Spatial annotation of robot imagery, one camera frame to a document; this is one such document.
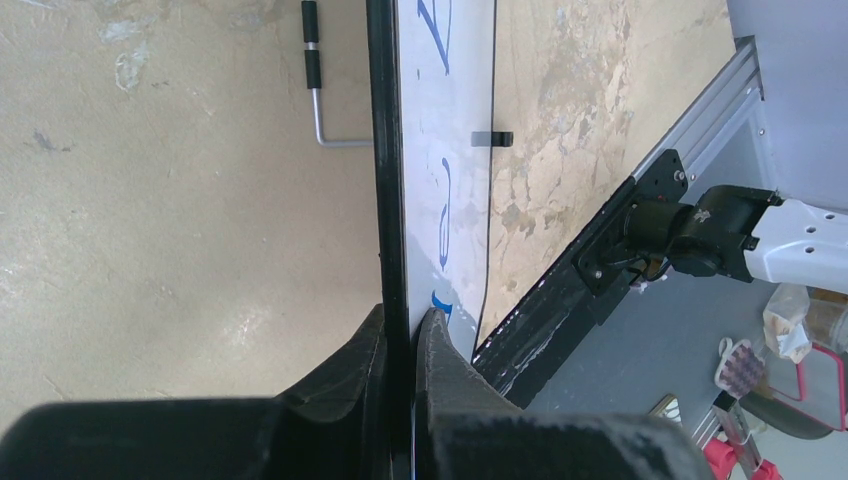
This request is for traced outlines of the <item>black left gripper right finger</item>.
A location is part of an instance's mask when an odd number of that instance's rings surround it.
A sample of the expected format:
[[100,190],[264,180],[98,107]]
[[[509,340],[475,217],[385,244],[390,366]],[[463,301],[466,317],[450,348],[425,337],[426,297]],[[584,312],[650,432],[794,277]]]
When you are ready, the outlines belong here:
[[416,479],[700,479],[703,453],[680,427],[644,414],[540,415],[499,394],[458,353],[444,311],[416,347]]

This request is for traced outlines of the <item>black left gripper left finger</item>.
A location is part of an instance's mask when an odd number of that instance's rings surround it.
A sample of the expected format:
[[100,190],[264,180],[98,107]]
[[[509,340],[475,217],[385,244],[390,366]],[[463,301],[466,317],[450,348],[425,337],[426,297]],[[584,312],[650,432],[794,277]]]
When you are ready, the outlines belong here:
[[5,479],[384,479],[384,312],[272,397],[51,403],[1,439]]

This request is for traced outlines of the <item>black framed whiteboard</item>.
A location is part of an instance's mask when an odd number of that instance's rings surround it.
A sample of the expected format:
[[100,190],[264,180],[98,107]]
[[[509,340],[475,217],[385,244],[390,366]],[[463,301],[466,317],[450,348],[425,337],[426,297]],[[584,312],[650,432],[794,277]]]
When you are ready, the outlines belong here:
[[442,310],[473,355],[489,277],[497,5],[366,5],[382,305],[388,337],[390,471],[414,477],[420,323]]

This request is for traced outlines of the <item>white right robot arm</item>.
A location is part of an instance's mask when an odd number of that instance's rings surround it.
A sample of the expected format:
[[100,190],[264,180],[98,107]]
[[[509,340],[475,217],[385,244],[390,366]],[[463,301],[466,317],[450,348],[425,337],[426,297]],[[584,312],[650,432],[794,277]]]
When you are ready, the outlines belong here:
[[693,277],[847,291],[846,214],[776,191],[719,185],[693,205],[640,200],[623,233],[638,253]]

